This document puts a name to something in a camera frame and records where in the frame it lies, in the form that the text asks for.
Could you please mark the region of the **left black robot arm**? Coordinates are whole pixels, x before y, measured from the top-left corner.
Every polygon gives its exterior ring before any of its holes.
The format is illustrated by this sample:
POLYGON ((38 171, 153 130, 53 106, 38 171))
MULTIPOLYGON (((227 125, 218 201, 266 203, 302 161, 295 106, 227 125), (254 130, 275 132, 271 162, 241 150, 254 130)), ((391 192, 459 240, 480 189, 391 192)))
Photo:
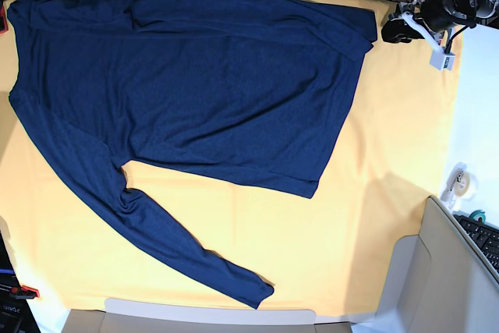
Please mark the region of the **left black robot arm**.
POLYGON ((450 49, 455 27, 472 29, 497 22, 498 0, 405 0, 388 16, 381 35, 383 41, 397 44, 422 39, 428 33, 438 44, 447 37, 450 49))

